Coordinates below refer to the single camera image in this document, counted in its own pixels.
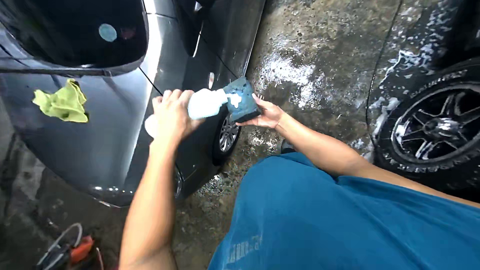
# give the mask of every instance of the person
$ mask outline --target person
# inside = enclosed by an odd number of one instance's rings
[[[125,223],[121,270],[176,268],[172,175],[177,146],[201,124],[187,114],[192,93],[153,99],[162,132]],[[298,152],[245,174],[209,269],[480,269],[480,204],[380,169],[254,98],[262,115],[238,125],[276,129]]]

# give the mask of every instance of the sponge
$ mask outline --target sponge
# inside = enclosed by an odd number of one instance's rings
[[[245,76],[229,83],[227,86],[223,87],[223,90],[227,96],[229,96],[227,108],[231,113],[231,120],[233,122],[243,123],[262,114],[262,111],[258,108],[257,103],[253,99],[252,85]],[[228,94],[239,95],[241,97],[241,102],[238,103],[238,105],[235,102],[232,102],[232,97]]]

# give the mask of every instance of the hand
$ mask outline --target hand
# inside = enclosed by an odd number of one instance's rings
[[[252,97],[255,99],[255,102],[257,102],[257,105],[262,109],[262,115],[243,123],[237,123],[237,125],[257,125],[276,128],[285,112],[280,109],[279,106],[273,104],[272,102],[261,100],[255,94],[252,94]]]
[[[153,111],[158,122],[157,136],[162,143],[177,143],[194,131],[205,119],[192,120],[187,106],[192,90],[167,90],[163,97],[152,100]]]

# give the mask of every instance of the teal t-shirt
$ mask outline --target teal t-shirt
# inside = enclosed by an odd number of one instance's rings
[[[243,177],[208,268],[479,270],[480,209],[272,156]]]

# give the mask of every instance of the forearm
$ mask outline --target forearm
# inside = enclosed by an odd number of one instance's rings
[[[317,167],[331,175],[375,179],[480,208],[478,203],[447,195],[393,172],[380,169],[343,142],[309,129],[286,113],[282,116],[276,130]]]
[[[317,167],[331,175],[350,175],[353,165],[365,162],[365,159],[348,145],[313,131],[286,113],[276,130]]]
[[[172,175],[177,145],[154,141],[150,146],[147,167],[125,222],[121,266],[142,264],[170,247],[175,223]]]

